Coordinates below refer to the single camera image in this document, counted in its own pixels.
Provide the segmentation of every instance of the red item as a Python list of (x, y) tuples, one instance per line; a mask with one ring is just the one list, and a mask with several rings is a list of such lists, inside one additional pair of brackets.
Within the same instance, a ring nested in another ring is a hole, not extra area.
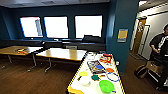
[(103, 54), (103, 56), (112, 57), (112, 54)]
[(101, 56), (99, 61), (104, 63), (111, 63), (111, 57)]

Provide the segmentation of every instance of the bowl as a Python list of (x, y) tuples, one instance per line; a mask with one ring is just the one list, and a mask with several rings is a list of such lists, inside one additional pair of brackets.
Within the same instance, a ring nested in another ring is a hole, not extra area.
[(101, 80), (99, 86), (104, 93), (110, 93), (114, 90), (114, 85), (108, 80)]
[(90, 86), (90, 79), (89, 79), (87, 76), (83, 76), (83, 77), (80, 79), (80, 83), (81, 83), (83, 86)]

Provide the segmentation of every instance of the bag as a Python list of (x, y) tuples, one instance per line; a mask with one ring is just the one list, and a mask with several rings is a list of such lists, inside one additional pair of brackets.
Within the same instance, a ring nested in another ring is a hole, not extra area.
[(144, 78), (147, 74), (147, 71), (148, 71), (148, 68), (146, 68), (145, 65), (141, 65), (134, 71), (134, 75), (137, 78)]

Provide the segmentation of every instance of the door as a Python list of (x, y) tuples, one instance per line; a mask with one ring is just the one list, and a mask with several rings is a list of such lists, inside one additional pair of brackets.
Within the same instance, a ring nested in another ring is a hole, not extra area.
[(139, 46), (141, 44), (141, 39), (142, 39), (145, 23), (146, 23), (146, 19), (140, 19), (138, 22), (136, 35), (134, 38), (133, 50), (132, 50), (132, 52), (134, 54), (138, 54), (138, 50), (139, 50)]

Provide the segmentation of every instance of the man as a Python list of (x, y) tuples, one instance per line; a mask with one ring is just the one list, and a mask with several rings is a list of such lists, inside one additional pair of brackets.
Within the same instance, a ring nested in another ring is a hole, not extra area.
[(162, 38), (168, 36), (168, 24), (164, 27), (164, 33), (156, 35), (150, 42), (150, 47), (152, 48), (152, 52), (150, 54), (150, 61), (154, 60), (154, 56), (158, 56), (160, 51), (158, 50), (159, 48), (159, 43), (161, 42)]
[(162, 70), (161, 77), (159, 77), (159, 79), (158, 79), (159, 82), (158, 82), (158, 86), (156, 88), (157, 90), (160, 90), (160, 88), (163, 87), (164, 82), (168, 77), (168, 59), (163, 58), (162, 56), (159, 56), (160, 55), (160, 47), (159, 46), (161, 44), (163, 44), (162, 41), (166, 37), (168, 37), (168, 24), (164, 27), (163, 30), (164, 30), (164, 33), (156, 35), (150, 42), (150, 47), (152, 48), (152, 52), (151, 52), (149, 60), (150, 61), (156, 61), (154, 59), (154, 57), (155, 57), (155, 58), (161, 60), (162, 61), (161, 63), (165, 66)]

